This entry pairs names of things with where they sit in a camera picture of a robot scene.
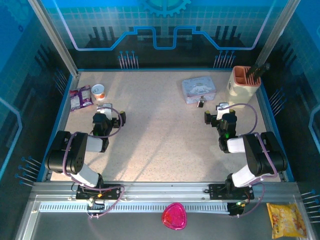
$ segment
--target small black object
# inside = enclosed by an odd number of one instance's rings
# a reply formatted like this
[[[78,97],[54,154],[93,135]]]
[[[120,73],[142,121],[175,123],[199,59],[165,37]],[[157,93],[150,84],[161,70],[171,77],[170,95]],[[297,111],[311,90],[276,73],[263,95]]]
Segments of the small black object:
[[[201,96],[201,97],[200,97],[200,100],[199,100],[199,102],[198,102],[197,107],[198,107],[198,108],[203,108],[203,107],[204,107],[204,104],[205,104],[204,96]]]
[[[126,112],[125,111],[121,111],[120,112],[120,116],[122,118],[122,127],[125,125],[126,121],[127,121],[127,116],[126,116]]]
[[[253,82],[256,83],[258,78],[260,78],[266,71],[270,69],[270,63],[265,63],[258,70],[254,72]]]
[[[204,123],[209,125],[211,124],[211,119],[214,115],[211,115],[209,111],[204,112]]]
[[[257,68],[258,68],[258,65],[257,65],[257,64],[255,64],[255,65],[253,65],[252,67],[250,67],[249,70],[246,72],[245,77],[246,77],[246,78],[249,78],[249,76],[250,76],[251,74],[253,74],[253,73],[257,70]]]

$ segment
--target robotic arm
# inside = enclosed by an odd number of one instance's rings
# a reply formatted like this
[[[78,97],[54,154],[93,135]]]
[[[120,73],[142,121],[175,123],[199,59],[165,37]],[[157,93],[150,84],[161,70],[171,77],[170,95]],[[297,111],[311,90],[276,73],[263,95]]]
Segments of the robotic arm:
[[[111,110],[106,106],[99,106],[98,112],[93,116],[93,136],[79,132],[73,138],[66,159],[66,172],[89,187],[101,188],[103,186],[102,176],[91,170],[85,163],[86,152],[104,153],[109,145],[109,136],[113,128],[120,127],[120,119],[112,117]],[[126,113],[120,112],[122,126],[126,123]],[[45,159],[45,167],[55,173],[63,173],[63,159],[67,144],[71,138],[68,131],[58,131]]]
[[[285,171],[288,160],[285,157],[273,132],[263,132],[236,136],[236,112],[228,107],[228,103],[220,103],[216,106],[217,115],[211,115],[209,111],[204,113],[204,121],[207,125],[215,127],[219,134],[219,147],[224,153],[245,153],[247,165],[236,173],[232,173],[225,181],[226,188],[232,191],[234,188],[251,186],[253,183],[263,181],[264,178],[274,177],[274,171],[259,142],[261,137],[267,154],[269,155],[277,172]]]

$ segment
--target pink plastic container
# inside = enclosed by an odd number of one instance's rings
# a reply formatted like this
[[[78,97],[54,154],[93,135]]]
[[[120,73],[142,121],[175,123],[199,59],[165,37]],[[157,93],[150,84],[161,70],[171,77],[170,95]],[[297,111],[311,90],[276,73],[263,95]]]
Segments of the pink plastic container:
[[[187,226],[187,213],[181,203],[170,204],[161,216],[163,224],[173,230],[182,230]]]

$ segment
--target speckled table surface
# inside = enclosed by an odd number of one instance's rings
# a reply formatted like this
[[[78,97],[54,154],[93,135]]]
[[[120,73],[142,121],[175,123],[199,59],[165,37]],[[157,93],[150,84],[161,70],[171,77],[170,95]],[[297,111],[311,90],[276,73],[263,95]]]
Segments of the speckled table surface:
[[[109,138],[105,153],[86,152],[85,163],[105,181],[221,182],[247,164],[244,153],[223,153],[219,135],[206,125],[204,112],[215,112],[225,101],[230,71],[83,72],[78,86],[103,84],[106,98],[71,112],[65,130],[90,133],[97,104],[112,103],[126,112],[126,124]],[[185,79],[211,76],[217,94],[203,108],[186,104]],[[257,132],[266,130],[254,95],[249,104],[258,112]],[[248,107],[235,108],[237,134],[251,130],[255,115]],[[51,180],[66,180],[53,173]]]

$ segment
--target glass panel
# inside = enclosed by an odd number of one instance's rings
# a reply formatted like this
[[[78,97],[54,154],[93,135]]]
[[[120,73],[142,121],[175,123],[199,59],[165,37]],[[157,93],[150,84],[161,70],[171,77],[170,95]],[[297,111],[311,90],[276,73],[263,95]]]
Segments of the glass panel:
[[[15,238],[38,174],[22,157],[42,162],[69,78],[28,1],[11,3],[0,1],[1,239]]]
[[[287,0],[44,0],[80,69],[230,68],[257,59]]]
[[[264,85],[301,192],[320,192],[320,5],[301,1],[268,58]]]

